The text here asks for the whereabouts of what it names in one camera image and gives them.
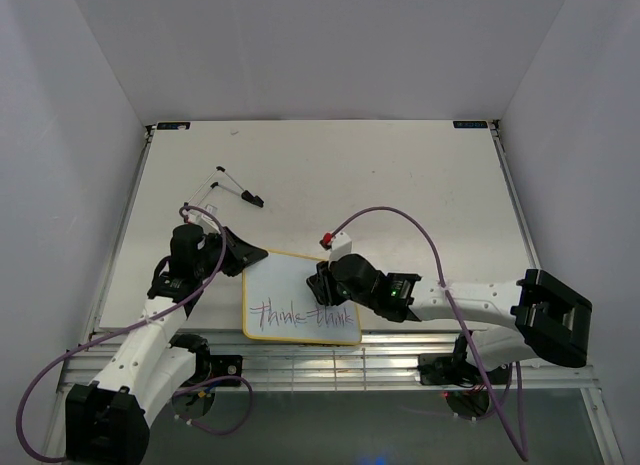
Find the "yellow framed whiteboard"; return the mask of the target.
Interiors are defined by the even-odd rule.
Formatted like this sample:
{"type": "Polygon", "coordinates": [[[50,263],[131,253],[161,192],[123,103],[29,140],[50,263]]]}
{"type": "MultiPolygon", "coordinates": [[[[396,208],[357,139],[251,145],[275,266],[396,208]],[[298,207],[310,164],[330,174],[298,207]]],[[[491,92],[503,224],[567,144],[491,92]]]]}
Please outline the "yellow framed whiteboard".
{"type": "Polygon", "coordinates": [[[355,346],[362,330],[357,305],[317,303],[306,279],[314,257],[270,251],[242,272],[243,333],[252,340],[355,346]]]}

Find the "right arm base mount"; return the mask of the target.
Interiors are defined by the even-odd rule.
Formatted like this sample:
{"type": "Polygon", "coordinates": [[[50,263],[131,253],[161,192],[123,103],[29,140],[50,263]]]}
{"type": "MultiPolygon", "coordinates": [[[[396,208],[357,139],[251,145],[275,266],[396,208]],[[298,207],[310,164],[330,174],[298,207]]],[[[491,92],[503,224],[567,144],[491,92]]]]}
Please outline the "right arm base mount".
{"type": "Polygon", "coordinates": [[[452,412],[466,420],[487,419],[497,413],[496,406],[478,368],[466,361],[470,356],[463,335],[456,339],[451,353],[442,356],[420,354],[417,359],[420,383],[458,387],[461,390],[444,393],[452,412]]]}

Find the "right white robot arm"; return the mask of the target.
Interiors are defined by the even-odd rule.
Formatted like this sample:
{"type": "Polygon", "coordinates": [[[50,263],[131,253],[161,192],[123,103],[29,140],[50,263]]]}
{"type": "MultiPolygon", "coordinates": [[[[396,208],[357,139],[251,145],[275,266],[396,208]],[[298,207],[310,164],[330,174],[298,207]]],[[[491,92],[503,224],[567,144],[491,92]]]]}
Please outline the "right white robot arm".
{"type": "Polygon", "coordinates": [[[544,270],[529,269],[516,281],[442,286],[417,274],[384,273],[364,257],[347,254],[320,262],[306,284],[320,305],[350,301],[390,322],[486,325],[451,358],[454,375],[464,382],[532,358],[565,368],[587,362],[593,305],[544,270]]]}

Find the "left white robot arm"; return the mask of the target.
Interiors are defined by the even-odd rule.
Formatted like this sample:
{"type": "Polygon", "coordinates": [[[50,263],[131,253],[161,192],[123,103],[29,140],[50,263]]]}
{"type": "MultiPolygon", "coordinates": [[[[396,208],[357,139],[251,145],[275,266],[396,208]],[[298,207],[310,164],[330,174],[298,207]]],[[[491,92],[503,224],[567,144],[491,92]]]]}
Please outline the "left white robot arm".
{"type": "Polygon", "coordinates": [[[156,266],[141,313],[141,327],[129,331],[109,363],[87,385],[76,384],[65,401],[66,456],[87,464],[139,464],[153,422],[185,390],[220,378],[237,383],[228,371],[237,356],[212,356],[208,341],[180,333],[214,273],[235,277],[265,258],[229,228],[207,233],[195,224],[176,227],[170,254],[156,266]]]}

